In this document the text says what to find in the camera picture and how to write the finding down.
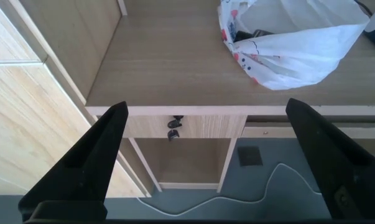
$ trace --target gray floor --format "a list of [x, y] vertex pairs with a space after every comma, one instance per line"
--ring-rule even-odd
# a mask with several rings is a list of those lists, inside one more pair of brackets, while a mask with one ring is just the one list
[[[297, 170], [314, 191], [314, 177], [296, 139], [241, 139], [238, 146], [258, 146], [263, 166], [240, 167], [235, 150], [222, 192], [214, 190], [165, 190], [144, 199], [164, 212], [178, 214], [215, 196], [256, 201], [264, 196], [267, 180], [280, 162]], [[0, 223], [20, 223], [20, 197], [0, 196]], [[330, 218], [321, 195], [315, 195], [293, 171], [279, 167], [269, 182], [267, 196], [260, 203], [239, 203], [217, 199], [179, 217], [163, 215], [134, 198], [105, 201], [108, 219], [227, 219], [227, 220], [307, 220]]]

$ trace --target white plastic bag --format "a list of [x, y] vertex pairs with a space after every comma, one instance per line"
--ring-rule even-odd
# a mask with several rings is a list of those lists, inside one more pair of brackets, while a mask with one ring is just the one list
[[[218, 14], [230, 52], [271, 90], [322, 81], [369, 22], [353, 0], [221, 0]], [[274, 34], [233, 43], [238, 30], [257, 29]]]

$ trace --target wooden drawer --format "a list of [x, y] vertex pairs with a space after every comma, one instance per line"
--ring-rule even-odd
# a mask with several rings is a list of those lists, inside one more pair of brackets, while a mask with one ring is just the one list
[[[375, 139], [375, 123], [334, 123], [352, 139]], [[246, 123], [242, 138], [296, 138], [290, 123]]]
[[[173, 116], [130, 116], [124, 138], [167, 138]], [[246, 122], [241, 115], [184, 116], [176, 128], [181, 138], [239, 138]]]

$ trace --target black cord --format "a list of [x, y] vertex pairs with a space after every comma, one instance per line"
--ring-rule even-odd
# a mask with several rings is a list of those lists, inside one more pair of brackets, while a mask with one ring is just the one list
[[369, 10], [369, 8], [365, 4], [359, 2], [358, 0], [354, 1], [359, 4], [359, 6], [361, 6], [370, 16], [373, 16], [373, 12], [371, 12], [371, 10]]

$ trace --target wooden panel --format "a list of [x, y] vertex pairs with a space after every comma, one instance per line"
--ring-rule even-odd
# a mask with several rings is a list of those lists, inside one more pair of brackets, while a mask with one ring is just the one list
[[[109, 106], [87, 106], [92, 115], [103, 115]], [[312, 106], [323, 116], [375, 116], [375, 106]], [[254, 115], [287, 116], [285, 106], [129, 106], [130, 116], [158, 116], [168, 114], [184, 115]]]
[[134, 183], [146, 196], [151, 197], [154, 183], [128, 139], [121, 141], [118, 156], [119, 163], [129, 173]]
[[129, 138], [133, 148], [135, 149], [137, 155], [139, 156], [139, 159], [142, 161], [144, 168], [146, 168], [146, 171], [149, 173], [149, 176], [151, 180], [153, 181], [155, 187], [157, 187], [157, 190], [159, 192], [162, 192], [161, 186], [158, 183], [158, 177], [160, 177], [161, 173], [161, 153], [160, 153], [160, 148], [157, 148], [156, 150], [148, 150], [145, 151], [143, 154], [141, 150], [141, 146], [137, 144], [136, 140], [134, 138]]
[[146, 197], [146, 195], [135, 184], [120, 162], [116, 161], [113, 174], [111, 174], [106, 197]]
[[0, 179], [0, 195], [24, 195], [25, 193], [27, 193], [26, 189]]
[[[375, 10], [375, 1], [363, 2]], [[321, 83], [272, 91], [255, 84], [222, 43], [218, 5], [217, 0], [126, 1], [128, 17], [118, 25], [87, 105], [126, 100], [129, 106], [285, 110], [293, 97], [312, 106], [375, 106], [375, 46], [365, 36]]]
[[229, 168], [231, 156], [233, 156], [233, 151], [236, 146], [237, 139], [219, 139], [218, 140], [218, 178], [219, 178], [219, 186], [217, 188], [217, 192], [220, 193], [223, 182], [225, 182], [225, 177], [227, 174], [227, 170]]
[[11, 0], [70, 85], [89, 94], [120, 18], [116, 0]]
[[0, 9], [0, 62], [27, 61], [39, 58]]
[[[0, 179], [30, 189], [89, 128], [45, 65], [0, 67]], [[108, 196], [137, 190], [117, 163]]]
[[78, 110], [82, 113], [82, 115], [89, 121], [90, 124], [94, 124], [97, 121], [96, 116], [92, 116], [89, 114], [88, 110], [85, 108], [83, 102], [79, 99], [77, 93], [68, 85], [66, 79], [64, 78], [61, 71], [56, 66], [55, 62], [52, 58], [48, 58], [45, 61], [45, 66], [53, 75], [53, 77], [58, 81], [58, 84], [62, 87], [65, 94], [72, 100]]
[[[375, 139], [375, 123], [334, 123], [353, 139]], [[289, 123], [247, 123], [242, 138], [296, 138]]]
[[[130, 116], [124, 137], [167, 138], [167, 124], [173, 116]], [[177, 128], [181, 138], [237, 138], [240, 137], [246, 116], [185, 116]]]
[[10, 0], [0, 0], [0, 9], [5, 14], [7, 19], [12, 23], [12, 25], [20, 33], [20, 36], [24, 38], [27, 45], [35, 52], [40, 62], [46, 61], [48, 54], [45, 49], [41, 46], [39, 41], [35, 38], [30, 28], [24, 22], [20, 14], [14, 9]]
[[199, 188], [219, 182], [217, 139], [136, 139], [161, 186]]

